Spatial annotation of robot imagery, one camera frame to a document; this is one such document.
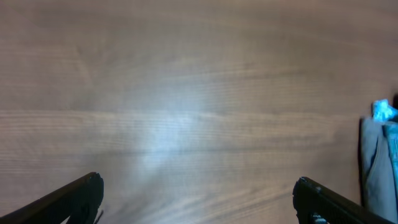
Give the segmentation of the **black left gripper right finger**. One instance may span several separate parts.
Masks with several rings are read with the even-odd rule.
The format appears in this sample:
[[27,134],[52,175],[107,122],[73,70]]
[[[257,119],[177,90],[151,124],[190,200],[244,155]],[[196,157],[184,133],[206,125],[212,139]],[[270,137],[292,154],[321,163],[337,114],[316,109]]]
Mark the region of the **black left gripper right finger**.
[[296,181],[292,195],[300,224],[390,224],[308,177]]

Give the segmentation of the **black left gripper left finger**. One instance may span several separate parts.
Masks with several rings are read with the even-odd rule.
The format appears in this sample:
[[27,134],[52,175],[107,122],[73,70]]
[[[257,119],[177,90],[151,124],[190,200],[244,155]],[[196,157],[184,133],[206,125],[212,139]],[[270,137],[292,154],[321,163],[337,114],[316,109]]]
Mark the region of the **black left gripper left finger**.
[[51,192],[50,194],[1,217],[1,224],[98,223],[104,197],[104,180],[97,172]]

